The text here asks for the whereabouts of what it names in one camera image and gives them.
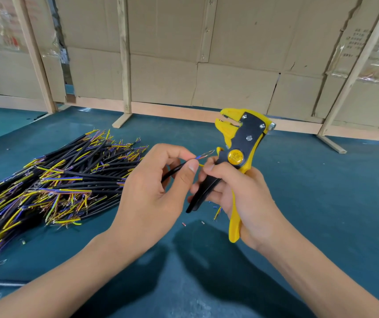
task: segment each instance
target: hand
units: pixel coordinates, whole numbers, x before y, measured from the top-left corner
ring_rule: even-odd
[[[217,157],[211,157],[200,172],[198,181],[192,185],[191,193],[195,194],[200,183],[207,175],[221,178],[206,201],[219,204],[230,218],[232,214],[232,191],[235,203],[242,220],[241,239],[251,248],[259,251],[261,245],[279,229],[286,219],[279,211],[270,195],[261,172],[252,167],[242,174],[229,163],[215,165]]]
[[[181,146],[155,145],[132,171],[123,188],[117,215],[107,230],[109,240],[125,244],[134,258],[154,246],[173,226],[182,212],[183,203],[198,169],[196,156]],[[186,164],[176,173],[168,192],[161,177]]]

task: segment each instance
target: pile of cables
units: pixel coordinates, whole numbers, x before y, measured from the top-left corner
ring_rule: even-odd
[[[81,221],[120,203],[126,177],[147,146],[123,144],[93,130],[34,159],[0,181],[0,252],[17,235],[46,225]]]

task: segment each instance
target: forearm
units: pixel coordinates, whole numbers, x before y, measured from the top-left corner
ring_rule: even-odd
[[[82,251],[0,300],[0,318],[70,317],[135,256],[109,248],[104,234]]]
[[[319,318],[379,317],[379,301],[286,220],[260,251]]]

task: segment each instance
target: wire stripper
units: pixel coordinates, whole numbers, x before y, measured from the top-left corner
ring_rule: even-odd
[[[226,143],[226,149],[217,148],[219,158],[216,164],[229,162],[241,173],[245,173],[251,168],[254,152],[260,141],[276,125],[266,116],[247,109],[225,108],[220,111],[220,114],[225,118],[232,119],[233,122],[222,121],[217,118],[214,123],[216,128],[223,134]],[[187,213],[197,211],[201,203],[203,203],[208,194],[220,181],[220,178],[207,176],[192,198],[187,208]],[[233,192],[232,199],[233,206],[229,222],[229,240],[235,243],[240,238],[241,219],[236,210],[235,194]]]

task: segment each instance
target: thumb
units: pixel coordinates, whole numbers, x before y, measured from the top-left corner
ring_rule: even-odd
[[[194,181],[195,173],[198,170],[198,160],[190,159],[184,166],[177,172],[175,180],[171,185],[171,188],[166,193],[167,199],[173,199],[179,201],[179,203],[185,200],[192,182]]]
[[[247,187],[247,180],[249,178],[228,162],[215,165],[213,161],[208,161],[204,165],[203,170],[207,175],[223,179],[235,193]]]

